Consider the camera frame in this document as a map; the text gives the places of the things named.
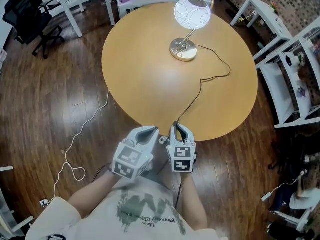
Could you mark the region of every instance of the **white lamp shade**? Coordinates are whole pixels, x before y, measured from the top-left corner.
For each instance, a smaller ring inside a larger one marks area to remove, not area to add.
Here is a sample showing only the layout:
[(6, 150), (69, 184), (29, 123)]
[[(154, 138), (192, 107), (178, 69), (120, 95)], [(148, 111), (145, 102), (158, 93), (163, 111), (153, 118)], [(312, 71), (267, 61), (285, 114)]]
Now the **white lamp shade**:
[(198, 30), (210, 21), (211, 10), (206, 7), (198, 7), (188, 0), (179, 0), (174, 7), (176, 21), (186, 29)]

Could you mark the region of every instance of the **wooden floor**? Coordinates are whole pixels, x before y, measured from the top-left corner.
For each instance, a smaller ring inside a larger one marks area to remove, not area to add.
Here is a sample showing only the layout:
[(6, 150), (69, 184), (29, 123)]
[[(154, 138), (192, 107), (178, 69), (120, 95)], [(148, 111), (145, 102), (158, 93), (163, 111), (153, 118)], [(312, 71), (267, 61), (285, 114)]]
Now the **wooden floor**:
[[(49, 58), (34, 57), (34, 41), (29, 46), (10, 39), (8, 57), (0, 77), (0, 166), (13, 166), (1, 172), (0, 184), (17, 220), (43, 211), (39, 201), (53, 196), (64, 152), (73, 136), (93, 113), (105, 104), (108, 88), (102, 68), (102, 49), (112, 29), (103, 0), (86, 4), (84, 13), (75, 12), (82, 38), (78, 38), (65, 14), (54, 18), (50, 27), (63, 28), (65, 43), (49, 48)], [(230, 22), (225, 1), (215, 3), (215, 13)], [(116, 22), (117, 6), (113, 5)], [(257, 45), (246, 27), (235, 27), (251, 52)], [(270, 201), (261, 197), (277, 186), (277, 172), (267, 165), (275, 154), (271, 142), (277, 138), (272, 111), (261, 80), (254, 108), (246, 121), (219, 139), (198, 142), (199, 158), (194, 180), (205, 205), (210, 227), (231, 240), (267, 239), (265, 220)], [(82, 182), (73, 179), (66, 168), (57, 185), (57, 195), (68, 199), (90, 183), (97, 170), (112, 160), (118, 143), (138, 124), (117, 105), (109, 104), (86, 125), (74, 142), (69, 161), (84, 167)], [(158, 166), (166, 160), (157, 147)], [(76, 173), (82, 177), (80, 170)], [(179, 179), (171, 183), (179, 188)]]

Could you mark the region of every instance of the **white t-shirt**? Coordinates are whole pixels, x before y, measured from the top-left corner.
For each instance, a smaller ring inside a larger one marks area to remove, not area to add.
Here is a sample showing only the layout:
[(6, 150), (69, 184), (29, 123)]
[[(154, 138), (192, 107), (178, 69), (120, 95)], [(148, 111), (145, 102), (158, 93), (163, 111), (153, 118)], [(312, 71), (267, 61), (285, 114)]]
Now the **white t-shirt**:
[(66, 240), (219, 240), (213, 229), (193, 231), (173, 207), (171, 192), (142, 177), (121, 179), (84, 219), (68, 202), (55, 198), (25, 239), (47, 240), (51, 235)]
[(320, 189), (318, 188), (304, 190), (302, 197), (298, 197), (297, 194), (298, 192), (295, 192), (290, 198), (291, 209), (314, 208), (320, 201)]

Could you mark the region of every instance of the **white shelf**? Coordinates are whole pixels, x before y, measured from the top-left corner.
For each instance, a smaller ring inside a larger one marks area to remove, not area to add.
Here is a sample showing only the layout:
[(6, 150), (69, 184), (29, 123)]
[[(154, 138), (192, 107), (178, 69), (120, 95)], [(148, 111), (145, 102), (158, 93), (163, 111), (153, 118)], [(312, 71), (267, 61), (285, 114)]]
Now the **white shelf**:
[(274, 128), (286, 128), (286, 127), (294, 127), (294, 126), (304, 126), (304, 125), (309, 125), (309, 124), (316, 124), (320, 123), (320, 117), (316, 118), (311, 118), (311, 119), (306, 119), (306, 120), (301, 120), (300, 118), (296, 121), (293, 122), (288, 122), (284, 124), (277, 124), (274, 126)]
[(277, 63), (261, 66), (261, 72), (270, 90), (280, 124), (284, 124), (295, 111), (284, 75)]
[(316, 57), (316, 55), (311, 50), (311, 47), (314, 46), (314, 44), (310, 40), (306, 40), (304, 38), (299, 39), (302, 48), (304, 49), (304, 52), (311, 64), (311, 67), (313, 69), (313, 72), (315, 74), (316, 81), (318, 83), (318, 86), (320, 87), (320, 64)]
[[(291, 59), (292, 66), (289, 66), (289, 64), (286, 62), (287, 56)], [(284, 65), (284, 68), (292, 84), (294, 95), (299, 107), (300, 118), (304, 120), (309, 115), (312, 108), (312, 104), (311, 104), (311, 98), (310, 98), (310, 94), (309, 94), (306, 83), (304, 81), (301, 81), (298, 77), (299, 64), (295, 63), (296, 56), (294, 55), (293, 52), (287, 52), (287, 53), (280, 52), (279, 57)], [(305, 90), (305, 97), (300, 96), (298, 94), (299, 87), (302, 87)]]

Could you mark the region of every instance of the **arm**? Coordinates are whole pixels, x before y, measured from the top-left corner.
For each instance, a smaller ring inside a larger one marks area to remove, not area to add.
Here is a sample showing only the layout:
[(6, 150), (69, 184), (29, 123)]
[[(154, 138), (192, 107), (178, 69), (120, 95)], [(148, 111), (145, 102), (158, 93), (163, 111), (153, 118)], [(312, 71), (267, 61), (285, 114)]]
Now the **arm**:
[(207, 214), (191, 173), (181, 173), (182, 217), (193, 230), (208, 228)]
[(119, 180), (119, 176), (107, 171), (96, 181), (73, 194), (68, 203), (84, 218), (102, 202)]
[(298, 177), (298, 190), (297, 190), (297, 194), (296, 194), (298, 198), (303, 198), (304, 197), (304, 191), (303, 191), (303, 189), (301, 187), (301, 179), (302, 179), (302, 176), (300, 174), (299, 177)]

